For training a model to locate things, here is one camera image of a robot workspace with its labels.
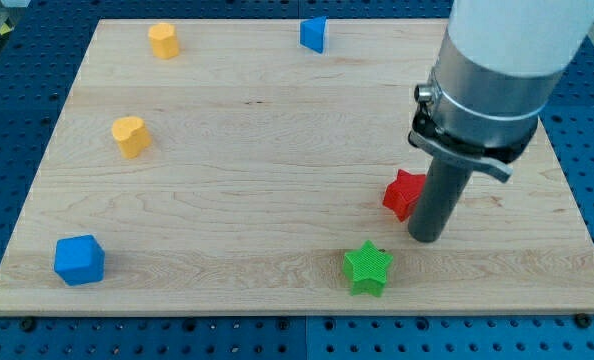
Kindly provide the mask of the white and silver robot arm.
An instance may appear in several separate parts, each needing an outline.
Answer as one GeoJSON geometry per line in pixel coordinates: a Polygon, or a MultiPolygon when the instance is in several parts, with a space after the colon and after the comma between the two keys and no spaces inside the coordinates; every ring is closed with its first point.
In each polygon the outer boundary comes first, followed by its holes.
{"type": "Polygon", "coordinates": [[[409,141],[429,172],[501,182],[594,23],[594,0],[455,0],[436,63],[415,88],[409,141]]]}

